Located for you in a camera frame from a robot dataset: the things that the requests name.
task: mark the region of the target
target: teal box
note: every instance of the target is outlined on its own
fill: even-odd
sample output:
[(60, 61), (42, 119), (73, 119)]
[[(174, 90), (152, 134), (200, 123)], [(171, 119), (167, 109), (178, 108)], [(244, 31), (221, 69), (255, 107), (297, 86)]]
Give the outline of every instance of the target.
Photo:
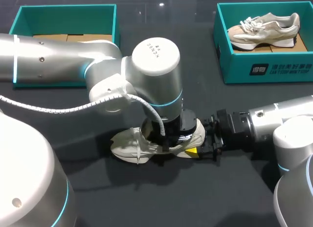
[[(227, 30), (247, 17), (269, 12), (276, 16), (299, 14), (299, 35), (307, 52), (234, 53)], [(313, 5), (309, 1), (218, 3), (213, 36), (226, 84), (313, 82)], [(255, 67), (265, 71), (251, 75)]]
[[(104, 34), (120, 47), (116, 4), (21, 6), (9, 34)], [(19, 85), (16, 87), (75, 87), (85, 83), (60, 83), (53, 86)]]

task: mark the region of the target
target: logo on box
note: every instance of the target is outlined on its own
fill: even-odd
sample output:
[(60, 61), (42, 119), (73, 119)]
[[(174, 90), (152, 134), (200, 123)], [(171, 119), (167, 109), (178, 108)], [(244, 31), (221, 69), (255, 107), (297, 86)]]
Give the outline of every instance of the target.
[(253, 64), (250, 75), (265, 75), (268, 69), (268, 64)]

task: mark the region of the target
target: dark table surface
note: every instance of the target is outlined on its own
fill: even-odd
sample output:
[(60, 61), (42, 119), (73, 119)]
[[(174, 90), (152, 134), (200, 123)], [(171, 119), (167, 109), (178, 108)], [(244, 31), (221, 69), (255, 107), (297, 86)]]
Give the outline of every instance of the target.
[[(124, 55), (150, 37), (177, 44), (184, 106), (199, 118), (221, 108), (241, 111), (313, 94), (310, 83), (223, 83), (212, 28), (216, 3), (228, 1), (276, 0), (0, 0), (0, 32), (8, 32), (21, 4), (117, 3)], [(13, 90), (11, 84), (1, 84), (0, 94), (47, 108), (89, 101), (85, 89)], [(51, 143), (76, 193), (77, 227), (279, 226), (272, 204), (279, 175), (271, 144), (253, 152), (224, 152), (217, 163), (158, 156), (138, 166), (114, 159), (110, 138), (140, 125), (145, 117), (140, 105), (115, 116), (49, 115), (3, 103), (0, 108), (35, 127)]]

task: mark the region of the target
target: shoe box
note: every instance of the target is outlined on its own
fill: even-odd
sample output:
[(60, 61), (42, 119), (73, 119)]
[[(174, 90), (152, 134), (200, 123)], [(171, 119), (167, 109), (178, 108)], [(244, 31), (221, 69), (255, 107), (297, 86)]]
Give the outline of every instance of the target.
[[(115, 4), (21, 6), (9, 34), (65, 42), (109, 40), (120, 46)], [(84, 85), (60, 83), (58, 87)], [(17, 81), (15, 87), (51, 86), (22, 85)]]
[[(263, 45), (252, 51), (234, 50), (227, 30), (248, 17), (300, 16), (294, 47)], [(213, 38), (226, 84), (313, 82), (313, 5), (309, 1), (218, 3)]]

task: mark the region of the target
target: beige sneaker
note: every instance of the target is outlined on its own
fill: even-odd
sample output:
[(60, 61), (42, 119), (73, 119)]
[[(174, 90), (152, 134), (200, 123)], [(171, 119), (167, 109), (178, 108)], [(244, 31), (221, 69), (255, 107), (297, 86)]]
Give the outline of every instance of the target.
[[(147, 126), (143, 127), (144, 131), (150, 130)], [(111, 140), (112, 153), (121, 160), (132, 163), (146, 163), (153, 155), (172, 153), (178, 157), (191, 158), (184, 152), (187, 149), (201, 146), (205, 139), (205, 129), (200, 120), (197, 119), (197, 128), (190, 139), (181, 144), (170, 147), (169, 152), (163, 152), (162, 146), (151, 143), (143, 136), (140, 128), (130, 128), (116, 134)]]
[(253, 50), (259, 44), (293, 47), (300, 18), (296, 13), (289, 17), (268, 13), (262, 17), (249, 17), (240, 24), (228, 29), (230, 42), (237, 49)]

